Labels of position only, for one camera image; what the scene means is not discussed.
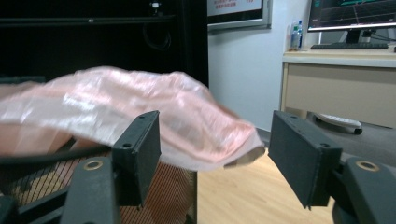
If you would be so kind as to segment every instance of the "translucent plastic sheet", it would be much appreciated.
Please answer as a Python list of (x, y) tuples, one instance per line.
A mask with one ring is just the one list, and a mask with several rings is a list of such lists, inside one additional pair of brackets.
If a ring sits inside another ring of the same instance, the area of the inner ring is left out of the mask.
[(263, 154), (255, 127), (184, 73), (95, 67), (46, 84), (0, 86), (0, 156), (43, 154), (70, 138), (112, 146), (145, 112), (160, 111), (162, 162), (203, 171)]

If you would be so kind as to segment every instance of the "monitor screen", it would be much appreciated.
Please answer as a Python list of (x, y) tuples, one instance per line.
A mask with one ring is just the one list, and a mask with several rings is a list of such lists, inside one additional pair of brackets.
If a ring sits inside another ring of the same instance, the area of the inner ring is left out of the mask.
[(396, 27), (396, 0), (312, 0), (308, 32)]

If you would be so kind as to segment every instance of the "white wall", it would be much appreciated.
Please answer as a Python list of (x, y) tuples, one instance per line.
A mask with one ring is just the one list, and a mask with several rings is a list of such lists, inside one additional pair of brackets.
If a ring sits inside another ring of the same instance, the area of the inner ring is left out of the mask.
[[(280, 108), (282, 56), (290, 25), (307, 21), (309, 0), (273, 0), (272, 28), (208, 34), (209, 89), (221, 103), (257, 128), (271, 131)], [(316, 35), (304, 35), (306, 44)]]

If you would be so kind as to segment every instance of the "keyboard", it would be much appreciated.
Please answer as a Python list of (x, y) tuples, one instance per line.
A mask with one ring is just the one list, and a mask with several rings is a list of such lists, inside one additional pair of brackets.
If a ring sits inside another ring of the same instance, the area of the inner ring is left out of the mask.
[(316, 44), (311, 49), (387, 49), (385, 43), (333, 43), (333, 44)]

